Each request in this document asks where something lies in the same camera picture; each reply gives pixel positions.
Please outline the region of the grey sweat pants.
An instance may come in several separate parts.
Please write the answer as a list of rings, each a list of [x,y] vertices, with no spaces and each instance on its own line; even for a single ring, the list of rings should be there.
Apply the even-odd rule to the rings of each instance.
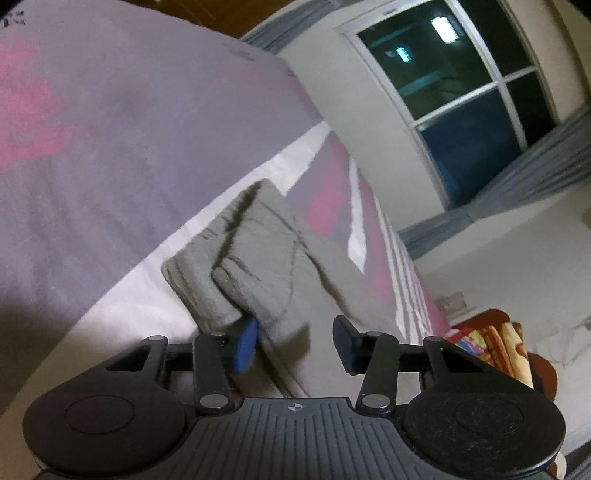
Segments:
[[[256,353],[233,377],[248,396],[355,398],[332,343],[345,315],[360,331],[400,333],[346,252],[291,214],[269,180],[252,184],[161,267],[200,333],[259,322]]]

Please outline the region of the colourful red folded blanket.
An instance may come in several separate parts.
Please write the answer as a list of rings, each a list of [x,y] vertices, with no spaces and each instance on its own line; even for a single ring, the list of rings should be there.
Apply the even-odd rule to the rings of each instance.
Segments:
[[[445,339],[523,384],[556,399],[558,376],[551,363],[526,350],[523,327],[498,309],[454,325]]]

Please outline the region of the striped purple pink bedsheet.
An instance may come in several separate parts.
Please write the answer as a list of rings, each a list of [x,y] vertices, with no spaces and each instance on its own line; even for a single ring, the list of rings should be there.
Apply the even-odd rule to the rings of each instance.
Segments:
[[[279,57],[122,1],[1,5],[1,404],[85,316],[189,331],[159,247],[272,180],[408,342],[449,323]]]

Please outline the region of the grey curtain right side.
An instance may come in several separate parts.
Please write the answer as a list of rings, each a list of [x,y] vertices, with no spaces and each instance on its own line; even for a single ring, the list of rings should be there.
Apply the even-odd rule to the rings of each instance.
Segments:
[[[590,178],[590,106],[583,105],[504,168],[467,204],[399,232],[416,260],[480,220],[545,200]]]

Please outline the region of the grey curtain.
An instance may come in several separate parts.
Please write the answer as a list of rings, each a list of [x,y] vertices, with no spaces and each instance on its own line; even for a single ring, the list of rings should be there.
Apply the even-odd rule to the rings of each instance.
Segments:
[[[545,200],[590,178],[590,106],[583,105],[504,168],[467,204],[399,232],[416,260],[480,220]]]
[[[300,37],[335,29],[346,18],[342,11],[356,9],[360,1],[297,1],[277,12],[240,38],[243,43],[270,54],[280,54]]]

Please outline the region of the grey curtain left side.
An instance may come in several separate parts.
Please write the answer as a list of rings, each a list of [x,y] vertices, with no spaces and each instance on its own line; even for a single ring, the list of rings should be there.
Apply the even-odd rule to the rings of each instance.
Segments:
[[[243,43],[270,54],[280,54],[300,37],[335,29],[346,18],[342,11],[356,9],[360,1],[297,1],[277,12],[240,38]]]

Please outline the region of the wall power socket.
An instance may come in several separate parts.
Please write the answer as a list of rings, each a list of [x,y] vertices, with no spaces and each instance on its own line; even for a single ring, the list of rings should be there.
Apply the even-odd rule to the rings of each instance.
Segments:
[[[449,296],[439,297],[436,304],[448,316],[453,316],[467,309],[467,303],[461,291],[454,292]]]

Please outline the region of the window with white frame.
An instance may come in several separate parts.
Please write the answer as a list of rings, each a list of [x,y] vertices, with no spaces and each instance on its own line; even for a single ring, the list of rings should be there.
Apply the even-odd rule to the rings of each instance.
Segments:
[[[468,203],[556,125],[500,1],[391,1],[341,32],[410,128],[445,208]]]

